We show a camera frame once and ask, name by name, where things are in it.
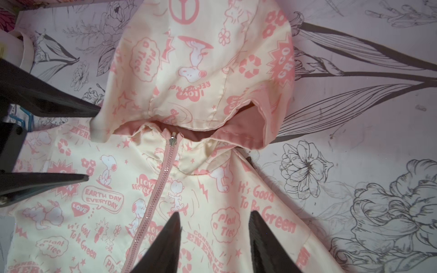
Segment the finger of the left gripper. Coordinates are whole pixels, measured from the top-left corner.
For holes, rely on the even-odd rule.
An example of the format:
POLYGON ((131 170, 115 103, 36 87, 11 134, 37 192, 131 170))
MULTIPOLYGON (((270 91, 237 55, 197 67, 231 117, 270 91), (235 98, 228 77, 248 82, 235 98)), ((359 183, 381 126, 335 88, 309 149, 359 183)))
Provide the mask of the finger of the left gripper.
POLYGON ((88 175, 56 173, 1 174, 1 208, 58 187, 87 182, 88 175))
POLYGON ((25 72, 6 60, 1 60, 1 117, 16 104, 38 117, 95 117, 100 107, 64 93, 25 72))

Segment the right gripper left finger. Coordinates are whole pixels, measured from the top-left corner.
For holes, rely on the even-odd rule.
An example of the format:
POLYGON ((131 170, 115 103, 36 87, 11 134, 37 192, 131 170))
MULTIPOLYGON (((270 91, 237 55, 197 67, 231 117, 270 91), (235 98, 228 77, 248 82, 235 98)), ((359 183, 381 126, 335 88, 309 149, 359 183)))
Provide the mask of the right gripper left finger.
POLYGON ((131 273, 176 273, 181 242, 179 213, 174 213, 131 273))

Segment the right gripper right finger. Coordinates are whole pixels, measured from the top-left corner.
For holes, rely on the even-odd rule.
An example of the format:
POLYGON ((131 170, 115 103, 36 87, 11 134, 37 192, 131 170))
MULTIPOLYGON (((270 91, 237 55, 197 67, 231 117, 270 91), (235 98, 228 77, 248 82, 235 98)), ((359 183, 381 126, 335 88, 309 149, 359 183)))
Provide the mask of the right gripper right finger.
POLYGON ((248 226, 254 273, 302 273, 258 211, 250 213, 248 226))

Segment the pink printed hooded jacket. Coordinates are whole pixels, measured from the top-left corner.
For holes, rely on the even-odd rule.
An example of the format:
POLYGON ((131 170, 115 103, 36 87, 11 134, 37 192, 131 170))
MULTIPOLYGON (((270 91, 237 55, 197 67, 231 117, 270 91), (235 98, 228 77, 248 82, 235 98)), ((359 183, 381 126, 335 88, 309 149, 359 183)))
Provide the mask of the pink printed hooded jacket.
POLYGON ((295 78, 275 1, 144 1, 92 119, 30 133, 14 167, 89 175, 1 209, 8 273, 128 273, 180 215, 180 273, 251 273, 258 211, 305 273, 340 266, 241 154, 279 131, 295 78))

